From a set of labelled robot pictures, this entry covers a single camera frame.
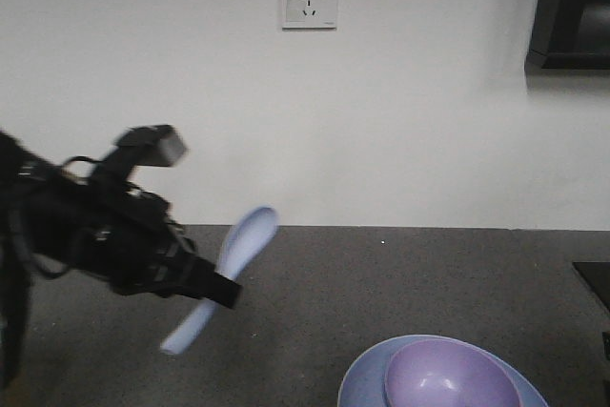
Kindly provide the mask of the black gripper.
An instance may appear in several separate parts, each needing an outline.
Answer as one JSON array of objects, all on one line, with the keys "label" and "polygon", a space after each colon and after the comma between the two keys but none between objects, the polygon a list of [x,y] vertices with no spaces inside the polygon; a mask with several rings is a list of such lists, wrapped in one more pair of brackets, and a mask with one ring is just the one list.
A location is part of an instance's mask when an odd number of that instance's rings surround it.
[{"label": "black gripper", "polygon": [[195,253],[166,200],[129,179],[138,166],[169,164],[151,144],[122,145],[75,178],[20,152],[19,260],[46,278],[82,271],[120,295],[182,295],[233,309],[241,286]]}]

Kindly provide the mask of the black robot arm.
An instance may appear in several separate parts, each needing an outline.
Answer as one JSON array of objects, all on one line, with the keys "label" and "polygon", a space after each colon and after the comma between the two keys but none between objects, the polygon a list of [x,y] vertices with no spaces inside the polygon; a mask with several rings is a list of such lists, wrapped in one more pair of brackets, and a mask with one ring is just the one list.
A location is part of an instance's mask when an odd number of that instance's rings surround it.
[{"label": "black robot arm", "polygon": [[138,166],[170,167],[186,147],[170,125],[133,128],[91,174],[69,175],[1,135],[1,386],[20,372],[31,277],[78,270],[119,295],[183,295],[232,308],[240,286],[200,257],[170,204],[130,181]]}]

